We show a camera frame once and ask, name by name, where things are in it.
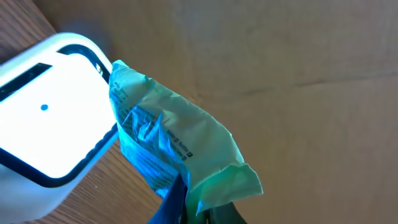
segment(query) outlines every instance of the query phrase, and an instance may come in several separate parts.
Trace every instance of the white device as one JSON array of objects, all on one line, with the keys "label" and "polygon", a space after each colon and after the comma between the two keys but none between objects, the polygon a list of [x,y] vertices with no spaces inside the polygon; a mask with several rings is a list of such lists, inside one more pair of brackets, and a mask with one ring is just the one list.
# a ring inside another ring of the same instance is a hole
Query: white device
[{"label": "white device", "polygon": [[112,65],[89,39],[56,34],[0,68],[0,223],[55,209],[118,137]]}]

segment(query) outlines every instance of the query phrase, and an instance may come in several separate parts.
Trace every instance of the glowing white screen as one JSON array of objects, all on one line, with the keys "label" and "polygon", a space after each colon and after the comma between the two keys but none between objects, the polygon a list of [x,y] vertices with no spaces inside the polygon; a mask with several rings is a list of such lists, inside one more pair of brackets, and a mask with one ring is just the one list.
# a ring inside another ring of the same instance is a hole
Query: glowing white screen
[{"label": "glowing white screen", "polygon": [[116,122],[108,84],[86,57],[68,58],[0,102],[0,147],[52,178],[67,175]]}]

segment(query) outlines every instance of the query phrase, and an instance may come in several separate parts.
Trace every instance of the blue dot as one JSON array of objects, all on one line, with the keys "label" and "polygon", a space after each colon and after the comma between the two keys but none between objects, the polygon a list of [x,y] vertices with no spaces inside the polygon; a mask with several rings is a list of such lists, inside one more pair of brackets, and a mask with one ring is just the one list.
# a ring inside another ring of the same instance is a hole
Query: blue dot
[{"label": "blue dot", "polygon": [[40,108],[42,109],[42,111],[45,111],[45,110],[47,110],[49,108],[49,106],[48,105],[42,105]]}]

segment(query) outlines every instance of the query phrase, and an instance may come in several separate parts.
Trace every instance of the wooden surface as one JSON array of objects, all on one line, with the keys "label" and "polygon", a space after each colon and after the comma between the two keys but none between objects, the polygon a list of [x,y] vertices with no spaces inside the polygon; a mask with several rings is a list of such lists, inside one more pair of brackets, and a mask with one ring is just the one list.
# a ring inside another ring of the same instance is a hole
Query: wooden surface
[{"label": "wooden surface", "polygon": [[[55,33],[30,0],[0,0],[0,14],[1,62]],[[160,203],[117,141],[54,212],[29,223],[146,223]]]},{"label": "wooden surface", "polygon": [[[398,223],[398,2],[35,3],[232,132],[265,190],[249,223]],[[42,222],[145,223],[160,200],[113,154]]]}]

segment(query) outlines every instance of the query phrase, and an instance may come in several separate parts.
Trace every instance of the illuminated screen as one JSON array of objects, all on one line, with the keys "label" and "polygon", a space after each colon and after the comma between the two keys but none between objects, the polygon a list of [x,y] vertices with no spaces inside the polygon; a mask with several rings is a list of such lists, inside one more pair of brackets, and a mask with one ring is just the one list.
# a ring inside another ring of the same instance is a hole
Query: illuminated screen
[{"label": "illuminated screen", "polygon": [[0,102],[0,147],[52,178],[67,175],[116,122],[102,76],[86,57],[67,57]]}]

